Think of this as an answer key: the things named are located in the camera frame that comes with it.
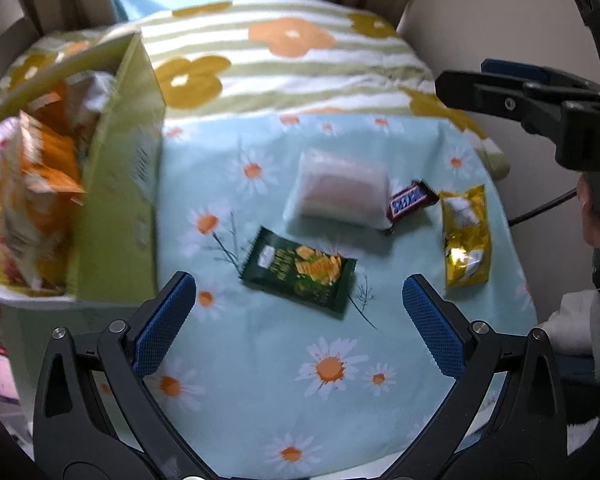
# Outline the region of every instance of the yellow snack package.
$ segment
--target yellow snack package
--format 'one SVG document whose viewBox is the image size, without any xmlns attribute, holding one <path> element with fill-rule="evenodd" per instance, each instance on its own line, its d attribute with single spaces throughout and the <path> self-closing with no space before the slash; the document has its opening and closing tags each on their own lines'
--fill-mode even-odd
<svg viewBox="0 0 600 480">
<path fill-rule="evenodd" d="M 71 137 L 20 112 L 20 129 L 6 151 L 0 239 L 35 292 L 60 293 L 70 229 L 84 193 Z"/>
<path fill-rule="evenodd" d="M 485 283 L 491 266 L 491 237 L 484 184 L 465 193 L 440 192 L 445 235 L 446 286 Z"/>
</svg>

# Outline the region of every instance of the orange snack bag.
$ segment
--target orange snack bag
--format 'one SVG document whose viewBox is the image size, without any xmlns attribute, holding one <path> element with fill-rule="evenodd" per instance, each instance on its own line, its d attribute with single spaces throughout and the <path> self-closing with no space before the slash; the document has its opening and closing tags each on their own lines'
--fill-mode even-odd
<svg viewBox="0 0 600 480">
<path fill-rule="evenodd" d="M 21 111 L 5 155 L 0 238 L 33 291 L 60 293 L 72 220 L 84 193 L 74 140 Z"/>
</svg>

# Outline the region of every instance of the gold foil wrapper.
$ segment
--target gold foil wrapper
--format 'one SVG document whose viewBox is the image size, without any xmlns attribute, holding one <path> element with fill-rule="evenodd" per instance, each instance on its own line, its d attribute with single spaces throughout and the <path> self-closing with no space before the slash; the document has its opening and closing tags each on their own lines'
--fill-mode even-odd
<svg viewBox="0 0 600 480">
<path fill-rule="evenodd" d="M 485 283 L 491 267 L 491 236 L 484 184 L 465 193 L 440 192 L 445 235 L 446 286 Z"/>
</svg>

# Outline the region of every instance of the blue gripper pad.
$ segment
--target blue gripper pad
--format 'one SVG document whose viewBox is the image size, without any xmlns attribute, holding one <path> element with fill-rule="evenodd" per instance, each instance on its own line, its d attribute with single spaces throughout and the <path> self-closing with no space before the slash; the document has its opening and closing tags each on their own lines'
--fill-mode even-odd
<svg viewBox="0 0 600 480">
<path fill-rule="evenodd" d="M 465 342 L 436 305 L 444 303 L 442 298 L 430 285 L 429 288 L 435 294 L 435 298 L 427 294 L 415 276 L 408 277 L 402 286 L 402 304 L 440 371 L 443 375 L 457 380 L 466 368 Z"/>
<path fill-rule="evenodd" d="M 164 287 L 155 300 L 160 301 L 144 330 L 136 337 L 136 354 L 133 368 L 143 378 L 158 371 L 171 343 L 176 339 L 180 327 L 187 319 L 196 302 L 196 282 L 190 274 L 180 273 Z"/>
</svg>

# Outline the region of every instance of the cardboard box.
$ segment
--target cardboard box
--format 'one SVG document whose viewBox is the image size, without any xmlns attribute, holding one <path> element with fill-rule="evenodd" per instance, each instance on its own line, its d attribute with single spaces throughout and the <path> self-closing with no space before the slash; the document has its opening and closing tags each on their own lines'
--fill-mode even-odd
<svg viewBox="0 0 600 480">
<path fill-rule="evenodd" d="M 99 43 L 39 70 L 0 104 L 0 121 L 83 70 L 107 70 L 115 82 L 84 167 L 66 295 L 34 298 L 28 288 L 8 285 L 0 268 L 3 304 L 138 305 L 157 292 L 154 203 L 165 105 L 141 36 Z"/>
</svg>

